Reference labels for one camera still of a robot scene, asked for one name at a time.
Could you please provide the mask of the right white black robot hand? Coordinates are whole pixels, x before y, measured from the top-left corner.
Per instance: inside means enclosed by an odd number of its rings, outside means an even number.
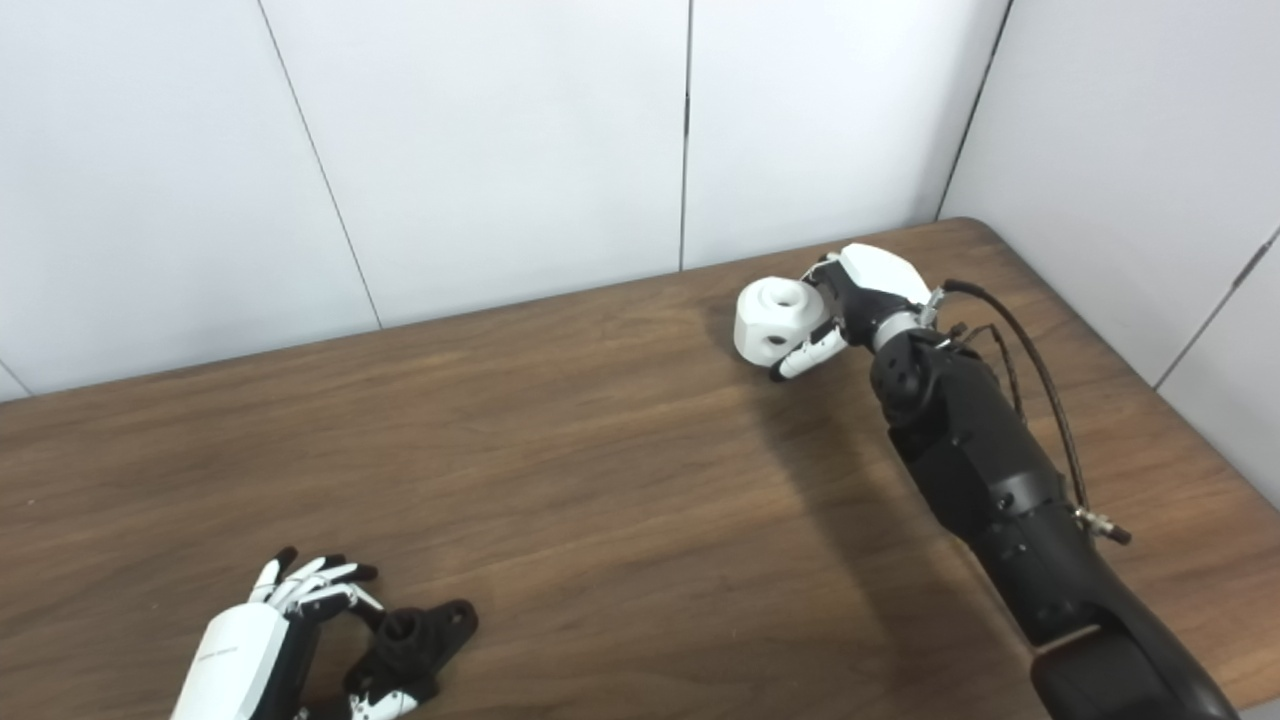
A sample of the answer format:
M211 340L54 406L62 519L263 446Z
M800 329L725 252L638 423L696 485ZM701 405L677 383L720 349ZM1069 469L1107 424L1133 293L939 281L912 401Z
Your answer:
M823 302L820 322L769 372L791 380L850 347L873 354L906 331L932 328L940 295L904 258L868 243L826 254L800 282Z

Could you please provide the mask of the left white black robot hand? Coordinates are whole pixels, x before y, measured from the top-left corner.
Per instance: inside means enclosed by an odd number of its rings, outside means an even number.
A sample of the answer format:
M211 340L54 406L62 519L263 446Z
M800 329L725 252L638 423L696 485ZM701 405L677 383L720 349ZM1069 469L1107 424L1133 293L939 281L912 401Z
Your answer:
M366 589L380 571L343 553L297 565L287 546L259 571L244 601L204 635L172 711L174 719L348 719L348 698L307 703L305 687L323 626L342 614L378 632L387 607Z

